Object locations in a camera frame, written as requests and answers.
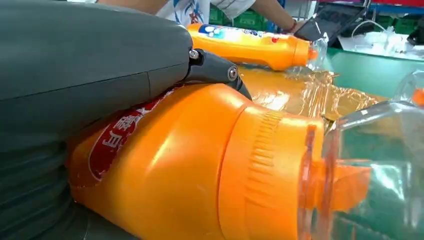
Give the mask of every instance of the tablet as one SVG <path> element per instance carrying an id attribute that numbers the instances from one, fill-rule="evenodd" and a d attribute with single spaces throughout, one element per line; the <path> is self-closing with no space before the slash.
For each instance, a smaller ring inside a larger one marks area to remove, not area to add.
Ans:
<path id="1" fill-rule="evenodd" d="M 363 6 L 353 6 L 338 3 L 326 3 L 314 16 L 294 33 L 294 36 L 314 42 L 328 35 L 328 45 L 331 45 L 337 36 L 348 28 L 366 11 Z"/>

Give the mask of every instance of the metal screw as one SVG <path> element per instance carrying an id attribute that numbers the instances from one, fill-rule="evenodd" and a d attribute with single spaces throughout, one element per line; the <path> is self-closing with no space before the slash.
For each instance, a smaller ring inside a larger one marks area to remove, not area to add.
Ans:
<path id="1" fill-rule="evenodd" d="M 237 71 L 236 66 L 232 66 L 228 69 L 228 79 L 230 81 L 236 80 L 238 76 L 239 76 L 239 71 Z"/>
<path id="2" fill-rule="evenodd" d="M 190 50 L 189 57 L 193 60 L 196 60 L 199 58 L 199 52 L 196 50 Z"/>

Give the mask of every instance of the colorful bottle label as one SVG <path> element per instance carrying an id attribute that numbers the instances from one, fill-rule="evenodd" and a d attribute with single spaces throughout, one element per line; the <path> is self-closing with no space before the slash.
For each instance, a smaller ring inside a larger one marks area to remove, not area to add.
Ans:
<path id="1" fill-rule="evenodd" d="M 275 34 L 272 32 L 256 31 L 250 29 L 243 29 L 230 26 L 219 26 L 211 24 L 203 24 L 200 26 L 198 32 L 204 36 L 213 39 L 227 40 L 231 42 L 240 41 L 242 38 L 261 39 L 270 37 L 271 39 L 287 39 L 289 36 L 284 34 Z"/>

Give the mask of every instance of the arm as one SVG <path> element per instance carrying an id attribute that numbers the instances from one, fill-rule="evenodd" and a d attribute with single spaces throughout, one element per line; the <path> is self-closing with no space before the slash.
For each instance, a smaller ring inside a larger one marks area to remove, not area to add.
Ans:
<path id="1" fill-rule="evenodd" d="M 297 27 L 295 27 L 295 29 L 292 29 L 296 21 L 278 3 L 277 0 L 256 0 L 251 8 L 257 13 L 267 18 L 268 20 L 270 20 L 271 22 L 275 23 L 283 30 L 293 31 L 297 29 Z"/>
<path id="2" fill-rule="evenodd" d="M 109 4 L 136 9 L 148 14 L 156 14 L 168 0 L 98 0 L 99 4 Z"/>

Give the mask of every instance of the green crate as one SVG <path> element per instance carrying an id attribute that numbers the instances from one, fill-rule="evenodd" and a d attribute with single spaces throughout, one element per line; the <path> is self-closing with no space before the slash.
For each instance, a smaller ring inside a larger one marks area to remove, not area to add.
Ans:
<path id="1" fill-rule="evenodd" d="M 263 31 L 265 26 L 264 22 L 264 17 L 253 10 L 247 10 L 234 19 L 234 27 Z"/>
<path id="2" fill-rule="evenodd" d="M 229 20 L 224 12 L 219 8 L 214 5 L 210 5 L 209 23 L 213 25 L 228 26 L 232 23 L 232 21 Z"/>
<path id="3" fill-rule="evenodd" d="M 263 18 L 262 31 L 266 32 L 267 30 L 268 30 L 268 19 Z"/>
<path id="4" fill-rule="evenodd" d="M 417 19 L 399 18 L 394 25 L 394 31 L 397 34 L 411 34 L 418 25 Z"/>
<path id="5" fill-rule="evenodd" d="M 375 21 L 380 24 L 384 29 L 387 29 L 390 26 L 393 26 L 393 22 L 395 21 L 395 19 L 391 16 L 378 16 Z M 381 28 L 379 28 L 378 26 L 375 26 L 375 31 L 376 32 L 381 32 Z"/>

